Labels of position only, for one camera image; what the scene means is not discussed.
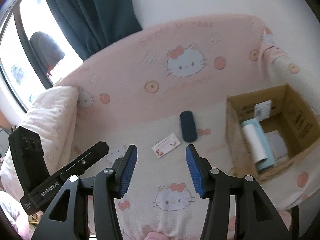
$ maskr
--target cardboard box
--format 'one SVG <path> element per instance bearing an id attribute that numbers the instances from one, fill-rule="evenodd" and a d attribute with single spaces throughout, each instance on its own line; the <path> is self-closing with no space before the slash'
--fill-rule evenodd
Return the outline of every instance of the cardboard box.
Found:
<path id="1" fill-rule="evenodd" d="M 240 123 L 254 118 L 256 104 L 271 100 L 270 117 L 260 124 L 265 133 L 278 130 L 289 160 L 258 174 Z M 320 143 L 320 124 L 308 104 L 288 84 L 227 98 L 226 138 L 233 162 L 230 175 L 251 174 L 260 183 L 286 172 Z"/>

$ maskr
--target barcode label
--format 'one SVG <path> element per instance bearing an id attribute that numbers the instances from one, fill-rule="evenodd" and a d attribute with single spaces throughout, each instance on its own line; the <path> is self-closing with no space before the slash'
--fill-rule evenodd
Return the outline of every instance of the barcode label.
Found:
<path id="1" fill-rule="evenodd" d="M 254 106 L 254 117 L 258 122 L 270 117 L 271 100 L 256 104 Z"/>

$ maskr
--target blue gripper pad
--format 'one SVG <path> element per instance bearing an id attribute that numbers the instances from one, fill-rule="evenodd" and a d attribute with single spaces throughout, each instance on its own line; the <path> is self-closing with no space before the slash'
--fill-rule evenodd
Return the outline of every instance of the blue gripper pad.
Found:
<path id="1" fill-rule="evenodd" d="M 121 195 L 121 197 L 123 197 L 124 194 L 126 194 L 128 191 L 131 177 L 136 166 L 137 157 L 138 150 L 137 147 L 134 147 L 121 176 L 121 187 L 119 189 L 119 194 Z"/>
<path id="2" fill-rule="evenodd" d="M 205 190 L 203 186 L 203 178 L 201 176 L 201 172 L 198 167 L 198 164 L 196 163 L 196 159 L 193 156 L 193 153 L 190 150 L 189 146 L 187 146 L 187 149 L 186 149 L 186 161 L 188 164 L 189 172 L 190 172 L 195 190 L 200 195 L 200 197 L 203 198 L 205 194 Z"/>

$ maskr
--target metal screw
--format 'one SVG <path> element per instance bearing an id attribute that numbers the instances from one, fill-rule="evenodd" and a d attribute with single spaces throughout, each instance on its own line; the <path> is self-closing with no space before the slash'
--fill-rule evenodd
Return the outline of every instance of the metal screw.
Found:
<path id="1" fill-rule="evenodd" d="M 103 172 L 104 172 L 104 174 L 106 174 L 106 175 L 110 175 L 110 174 L 113 173 L 113 169 L 112 169 L 112 168 L 107 168 L 107 169 L 105 169 Z"/>
<path id="2" fill-rule="evenodd" d="M 210 172 L 211 172 L 212 174 L 218 174 L 218 173 L 219 173 L 219 170 L 218 170 L 217 168 L 212 168 L 212 169 L 210 170 Z"/>
<path id="3" fill-rule="evenodd" d="M 26 149 L 29 149 L 28 139 L 26 137 L 23 138 L 23 143 Z"/>
<path id="4" fill-rule="evenodd" d="M 253 177 L 251 175 L 247 175 L 244 178 L 246 181 L 253 181 Z"/>
<path id="5" fill-rule="evenodd" d="M 72 175 L 72 176 L 69 178 L 69 180 L 70 180 L 71 182 L 75 182 L 75 181 L 78 180 L 78 176 L 77 176 L 77 175 Z"/>

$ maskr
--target light blue box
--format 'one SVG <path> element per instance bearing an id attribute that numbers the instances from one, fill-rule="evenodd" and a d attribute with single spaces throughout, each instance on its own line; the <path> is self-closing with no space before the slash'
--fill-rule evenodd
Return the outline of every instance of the light blue box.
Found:
<path id="1" fill-rule="evenodd" d="M 260 139 L 260 142 L 262 144 L 262 147 L 264 148 L 264 150 L 266 152 L 267 159 L 256 164 L 257 170 L 258 171 L 263 171 L 263 170 L 275 165 L 275 158 L 273 156 L 273 152 L 271 150 L 269 142 L 268 142 L 268 140 L 267 140 L 267 138 L 266 138 L 266 136 L 265 136 L 265 134 L 263 132 L 263 129 L 262 129 L 260 123 L 258 122 L 258 120 L 253 118 L 253 119 L 244 121 L 241 124 L 241 127 L 244 127 L 244 126 L 246 126 L 248 124 L 253 124 L 253 126 L 255 127 L 257 135 L 258 135 L 258 137 Z"/>

